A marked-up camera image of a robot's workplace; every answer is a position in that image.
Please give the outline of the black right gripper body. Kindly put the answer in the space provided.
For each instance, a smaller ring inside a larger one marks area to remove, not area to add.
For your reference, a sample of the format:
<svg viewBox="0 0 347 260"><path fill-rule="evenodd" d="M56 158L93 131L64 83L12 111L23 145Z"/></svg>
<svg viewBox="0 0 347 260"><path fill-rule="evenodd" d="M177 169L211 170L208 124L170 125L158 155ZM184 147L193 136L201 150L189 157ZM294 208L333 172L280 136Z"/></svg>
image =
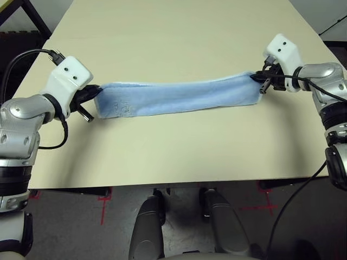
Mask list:
<svg viewBox="0 0 347 260"><path fill-rule="evenodd" d="M283 71L279 64L265 63L262 70L269 70L272 75L268 77L268 80L262 83L260 88L261 94L266 94L270 86L277 91L285 91L285 79L283 77Z"/></svg>

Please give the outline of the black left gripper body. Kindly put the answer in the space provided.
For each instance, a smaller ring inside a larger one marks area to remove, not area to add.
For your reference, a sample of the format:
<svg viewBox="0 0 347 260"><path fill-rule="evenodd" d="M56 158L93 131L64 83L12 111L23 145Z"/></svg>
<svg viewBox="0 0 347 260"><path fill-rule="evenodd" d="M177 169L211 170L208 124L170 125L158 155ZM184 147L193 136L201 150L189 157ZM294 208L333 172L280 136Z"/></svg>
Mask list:
<svg viewBox="0 0 347 260"><path fill-rule="evenodd" d="M86 121L93 121L94 117L82 106L91 99L93 99L92 93L87 90L78 90L70 103L70 112L78 112Z"/></svg>

